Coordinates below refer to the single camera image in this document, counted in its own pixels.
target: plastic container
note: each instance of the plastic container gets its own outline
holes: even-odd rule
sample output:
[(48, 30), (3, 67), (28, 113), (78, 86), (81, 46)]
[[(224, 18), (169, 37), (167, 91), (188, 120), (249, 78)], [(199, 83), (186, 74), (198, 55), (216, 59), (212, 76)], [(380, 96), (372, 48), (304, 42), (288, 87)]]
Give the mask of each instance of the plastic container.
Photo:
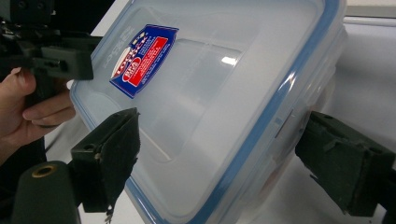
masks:
[(94, 80), (75, 82), (71, 97), (91, 130), (122, 109), (140, 112), (141, 151), (126, 189), (145, 222), (233, 223), (270, 189), (334, 73), (345, 8), (126, 5), (92, 54)]

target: sticker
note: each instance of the sticker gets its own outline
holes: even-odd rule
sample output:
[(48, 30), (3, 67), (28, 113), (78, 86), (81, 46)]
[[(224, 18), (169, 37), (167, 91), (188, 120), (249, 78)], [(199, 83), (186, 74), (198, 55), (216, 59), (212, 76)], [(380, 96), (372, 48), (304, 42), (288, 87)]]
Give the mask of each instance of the sticker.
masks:
[(134, 98), (160, 68), (175, 42), (177, 31), (172, 27), (146, 25), (121, 54), (110, 83)]

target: blue sticker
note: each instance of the blue sticker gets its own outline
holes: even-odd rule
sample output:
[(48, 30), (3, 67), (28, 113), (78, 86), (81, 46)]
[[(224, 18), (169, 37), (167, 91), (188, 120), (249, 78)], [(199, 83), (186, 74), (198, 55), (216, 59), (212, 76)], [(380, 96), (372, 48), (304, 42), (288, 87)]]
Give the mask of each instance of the blue sticker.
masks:
[(177, 28), (146, 25), (121, 54), (110, 83), (134, 98), (160, 68), (175, 42), (177, 31)]

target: transparent plastic lid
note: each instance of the transparent plastic lid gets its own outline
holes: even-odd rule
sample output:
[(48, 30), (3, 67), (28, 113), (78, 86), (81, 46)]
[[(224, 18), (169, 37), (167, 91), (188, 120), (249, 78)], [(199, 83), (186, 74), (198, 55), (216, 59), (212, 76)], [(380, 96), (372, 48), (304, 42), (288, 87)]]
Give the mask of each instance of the transparent plastic lid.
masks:
[(92, 55), (94, 80), (71, 94), (90, 129), (137, 107), (127, 188), (147, 220), (213, 215), (338, 13), (335, 0), (127, 4)]

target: human hand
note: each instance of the human hand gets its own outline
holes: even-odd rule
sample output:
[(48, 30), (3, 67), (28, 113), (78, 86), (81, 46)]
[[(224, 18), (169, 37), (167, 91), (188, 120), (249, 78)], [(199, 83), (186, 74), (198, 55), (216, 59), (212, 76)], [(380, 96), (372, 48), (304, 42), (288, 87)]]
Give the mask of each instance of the human hand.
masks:
[(25, 96), (34, 91), (35, 77), (26, 69), (13, 69), (0, 83), (0, 165), (76, 115), (65, 85), (59, 94), (26, 108)]

